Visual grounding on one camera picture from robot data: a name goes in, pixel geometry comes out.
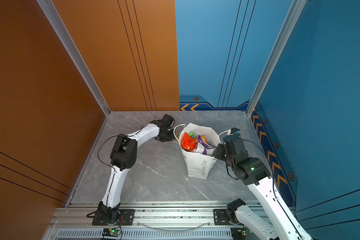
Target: orange chevron arrow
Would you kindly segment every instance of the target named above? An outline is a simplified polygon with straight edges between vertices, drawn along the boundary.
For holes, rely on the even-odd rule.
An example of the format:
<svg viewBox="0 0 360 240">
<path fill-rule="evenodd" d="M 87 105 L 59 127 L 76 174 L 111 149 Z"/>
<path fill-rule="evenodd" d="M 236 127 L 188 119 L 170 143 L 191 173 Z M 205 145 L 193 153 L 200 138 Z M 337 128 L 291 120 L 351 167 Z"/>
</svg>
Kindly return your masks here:
<svg viewBox="0 0 360 240">
<path fill-rule="evenodd" d="M 196 104 L 195 106 L 193 106 L 192 108 L 191 108 L 191 110 L 192 111 L 195 111 L 195 108 L 198 106 L 199 104 Z"/>
<path fill-rule="evenodd" d="M 273 152 L 268 151 L 268 161 L 269 161 L 269 156 L 270 156 L 270 155 L 272 155 L 272 156 L 276 157 L 276 156 L 275 156 L 275 154 L 274 154 Z"/>
<path fill-rule="evenodd" d="M 273 171 L 273 173 L 275 173 L 275 167 L 277 167 L 278 169 L 281 170 L 281 167 L 278 164 L 276 164 L 275 162 L 273 162 L 272 163 L 272 171 Z"/>
<path fill-rule="evenodd" d="M 260 142 L 261 142 L 261 136 L 262 136 L 262 135 L 267 136 L 267 135 L 265 134 L 265 132 L 260 131 Z"/>
<path fill-rule="evenodd" d="M 189 104 L 185 104 L 182 108 L 180 108 L 181 110 L 185 111 L 184 108 L 188 107 Z"/>
<path fill-rule="evenodd" d="M 256 132 L 258 132 L 259 126 L 262 127 L 262 125 L 260 123 L 256 123 Z"/>
<path fill-rule="evenodd" d="M 255 118 L 259 118 L 259 116 L 253 116 L 253 124 L 254 124 L 254 119 L 255 119 Z"/>
<path fill-rule="evenodd" d="M 285 180 L 282 176 L 277 175 L 277 186 L 278 186 L 278 187 L 280 186 L 280 180 L 282 180 L 283 182 L 285 182 L 285 184 L 288 184 L 288 183 L 287 183 L 287 180 Z"/>
</svg>

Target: shopping bag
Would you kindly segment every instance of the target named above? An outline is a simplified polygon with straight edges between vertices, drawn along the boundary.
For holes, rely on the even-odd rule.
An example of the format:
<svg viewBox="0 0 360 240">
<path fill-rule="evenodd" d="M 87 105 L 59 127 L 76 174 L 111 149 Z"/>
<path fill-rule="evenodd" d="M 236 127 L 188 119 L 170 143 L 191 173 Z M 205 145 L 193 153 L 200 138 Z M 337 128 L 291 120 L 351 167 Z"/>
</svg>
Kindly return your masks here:
<svg viewBox="0 0 360 240">
<path fill-rule="evenodd" d="M 180 133 L 179 138 L 177 139 L 180 148 L 184 134 L 189 134 L 190 132 L 193 132 L 193 138 L 199 135 L 204 135 L 209 145 L 214 145 L 217 147 L 217 145 L 220 143 L 219 135 L 212 128 L 190 123 L 183 129 L 183 131 Z M 188 176 L 207 179 L 208 173 L 215 164 L 216 159 L 214 157 L 200 154 L 197 152 L 187 152 L 184 149 L 181 149 L 181 151 L 183 153 L 183 157 L 188 168 Z"/>
</svg>

